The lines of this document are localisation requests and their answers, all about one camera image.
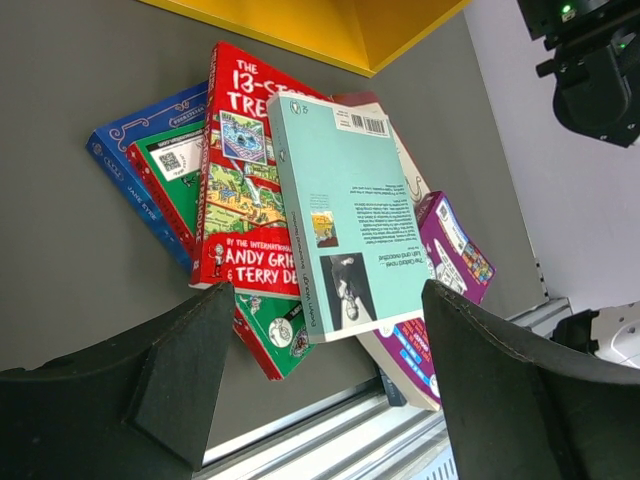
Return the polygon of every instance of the yellow shelf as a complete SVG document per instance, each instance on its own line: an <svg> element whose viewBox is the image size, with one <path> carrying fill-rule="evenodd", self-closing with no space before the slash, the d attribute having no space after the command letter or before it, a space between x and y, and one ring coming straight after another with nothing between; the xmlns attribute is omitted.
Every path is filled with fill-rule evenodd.
<svg viewBox="0 0 640 480"><path fill-rule="evenodd" d="M141 0L371 77L470 0Z"/></svg>

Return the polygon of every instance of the book spine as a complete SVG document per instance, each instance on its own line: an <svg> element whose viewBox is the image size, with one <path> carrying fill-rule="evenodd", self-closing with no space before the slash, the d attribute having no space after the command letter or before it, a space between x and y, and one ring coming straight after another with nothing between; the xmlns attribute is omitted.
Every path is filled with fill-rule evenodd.
<svg viewBox="0 0 640 480"><path fill-rule="evenodd" d="M131 173L118 166L118 162L113 159L110 150L97 133L94 132L91 137L89 137L86 148L144 223L151 229L160 243L164 245L182 268L190 271L191 257L189 257L189 254L180 242L177 241L169 225L160 214L158 208L153 205L151 197L149 197L149 194L142 188L142 185L136 181Z"/></svg>
<svg viewBox="0 0 640 480"><path fill-rule="evenodd" d="M142 180L142 183L144 183L144 186L147 187L151 198L165 217L169 227L171 227L173 233L178 236L178 239L189 256L193 256L193 234L189 231L189 227L184 223L182 216L178 210L176 210L173 202L171 202L171 199L169 198L169 195L167 195L167 192L158 181L158 178L152 173L151 167L149 166L145 155L142 153L142 150L133 143L129 148L127 148L126 154L129 159L129 163L131 163L131 166L138 173L138 176Z"/></svg>
<svg viewBox="0 0 640 480"><path fill-rule="evenodd" d="M278 176L280 189L284 201L287 227L293 249L293 259L296 265L298 284L300 285L300 301L304 311L305 323L310 339L324 338L325 330L322 322L321 309L318 302L318 292L313 273L311 271L310 252L307 237L302 222L302 208L296 188L295 173L289 152L289 142L284 129L281 102L271 102L267 106L273 149L278 158ZM280 153L285 152L285 160L279 159Z"/></svg>
<svg viewBox="0 0 640 480"><path fill-rule="evenodd" d="M202 248L205 235L205 217L207 215L207 191L209 189L209 164L211 162L211 127L214 118L213 98L216 84L216 62L218 59L218 47L214 47L211 53L211 66L209 68L209 87L207 90L207 111L204 124L204 145L202 146L202 162L200 165L200 190L198 191L198 215L196 217L196 234L194 238L193 267L191 271L191 284L198 285L202 278Z"/></svg>

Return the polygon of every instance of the book cover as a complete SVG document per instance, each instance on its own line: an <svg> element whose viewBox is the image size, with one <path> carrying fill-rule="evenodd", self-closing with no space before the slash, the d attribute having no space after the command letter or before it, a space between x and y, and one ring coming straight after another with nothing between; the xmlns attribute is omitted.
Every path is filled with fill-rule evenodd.
<svg viewBox="0 0 640 480"><path fill-rule="evenodd" d="M207 82L203 82L97 128L86 144L91 156L126 197L140 218L178 263L188 271L191 270L191 257L151 198L125 152L136 140L204 120L206 99Z"/></svg>
<svg viewBox="0 0 640 480"><path fill-rule="evenodd" d="M332 95L331 97L335 102L345 105L347 107L355 107L362 112L384 114L382 105L378 100L378 97L374 92L360 92L360 93L343 93L338 95ZM416 207L422 200L422 198L429 193L429 188L425 182L422 174L418 170L413 157L407 150L404 142L396 132L393 125L391 125L391 133L396 141L396 147L398 149L398 157L402 164L402 170L404 171L404 178L409 188L409 195L413 206Z"/></svg>
<svg viewBox="0 0 640 480"><path fill-rule="evenodd" d="M432 277L480 304L495 268L467 236L444 192L431 192L416 209Z"/></svg>
<svg viewBox="0 0 640 480"><path fill-rule="evenodd" d="M422 318L358 335L358 340L410 405L440 409L438 380Z"/></svg>
<svg viewBox="0 0 640 480"><path fill-rule="evenodd" d="M283 380L311 352L302 304L236 294L234 330L269 380Z"/></svg>
<svg viewBox="0 0 640 480"><path fill-rule="evenodd" d="M180 243L193 257L204 122L132 143L127 157Z"/></svg>
<svg viewBox="0 0 640 480"><path fill-rule="evenodd" d="M227 43L211 58L191 285L299 299L266 102L284 90L324 97Z"/></svg>
<svg viewBox="0 0 640 480"><path fill-rule="evenodd" d="M181 239L196 227L203 122L153 135L128 149L132 165ZM299 301L236 294L234 331L269 380L282 380L311 350Z"/></svg>
<svg viewBox="0 0 640 480"><path fill-rule="evenodd" d="M288 92L268 111L311 342L421 317L426 252L386 116Z"/></svg>

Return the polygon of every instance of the light blue book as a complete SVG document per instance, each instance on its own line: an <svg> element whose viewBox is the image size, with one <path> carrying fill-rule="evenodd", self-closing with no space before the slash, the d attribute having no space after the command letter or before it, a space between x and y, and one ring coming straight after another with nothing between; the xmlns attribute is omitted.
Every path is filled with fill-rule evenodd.
<svg viewBox="0 0 640 480"><path fill-rule="evenodd" d="M267 109L310 341L422 317L427 257L387 117L288 92Z"/></svg>

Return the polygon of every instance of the yellow edge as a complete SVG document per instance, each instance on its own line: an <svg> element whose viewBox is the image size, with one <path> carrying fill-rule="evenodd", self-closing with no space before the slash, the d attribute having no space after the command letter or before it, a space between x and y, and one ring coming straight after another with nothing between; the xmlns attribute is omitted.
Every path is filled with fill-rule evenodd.
<svg viewBox="0 0 640 480"><path fill-rule="evenodd" d="M160 7L163 8L165 10L169 10L171 12L177 13L179 15L183 15L185 17L190 17L190 18L194 18L200 22L203 23L207 23L209 25L214 25L216 27L220 27L223 28L225 30L229 30L235 33L238 33L240 35L244 35L245 37L249 37L249 38L254 38L256 40L259 40L261 42L270 44L270 45L275 45L276 47L280 47L283 48L285 50L288 50L290 52L294 52L294 53L298 53L300 55L304 55L305 57L310 57L313 58L315 60L318 60L320 62L323 63L328 63L330 65L334 65L336 67L342 68L344 70L349 70L351 72L357 73L359 75L363 75L365 77L371 78L373 77L382 67L380 67L379 69L370 69L370 68L366 68L366 67L362 67L359 65L353 65L352 63L348 63L348 62L344 62L338 58L335 57L331 57L329 55L325 55L323 53L320 52L316 52L314 50L309 50L307 48L301 47L300 45L296 45L294 43L290 43L287 42L285 40L282 40L280 38L277 37L273 37L271 35L266 35L264 33L261 32L256 32L255 30L252 30L250 28L246 28L242 25L239 25L237 23L233 23L233 22L229 22L227 20L223 20L221 18L212 18L211 15L207 15L205 13L200 12L199 10L195 10L193 8L189 8L185 5L179 5L173 1L164 1L164 0L140 0L143 3L146 3L148 5L152 5L155 7ZM418 40L420 40L420 38L417 38L415 41L412 39L409 43L407 43L405 46L406 48L404 48L402 51L399 51L400 53L404 53L407 49L409 49L412 45L414 45ZM386 66L389 62L391 62L392 60L394 60L397 57L397 55L393 56L391 59L389 59L388 61L385 60L383 62L383 67Z"/></svg>
<svg viewBox="0 0 640 480"><path fill-rule="evenodd" d="M387 58L385 58L384 60L379 62L377 65L374 65L373 67L371 67L371 65L369 65L369 67L371 67L371 70L373 71L373 75L375 75L380 70L382 70L384 67L389 65L391 62L393 62L400 55L406 53L407 50L409 50L411 47L415 46L416 43L418 43L420 40L422 40L427 35L429 35L431 32L433 32L436 28L438 28L438 27L442 26L443 24L445 24L454 15L458 14L464 7L469 5L469 3L471 3L471 0L464 0L463 2L458 3L454 8L452 8L449 11L447 11L446 13L444 13L435 22L431 23L427 28L422 30L420 33L418 33L413 38L411 38L407 43L405 43L400 48L398 48L395 52L393 52L393 54L389 55Z"/></svg>

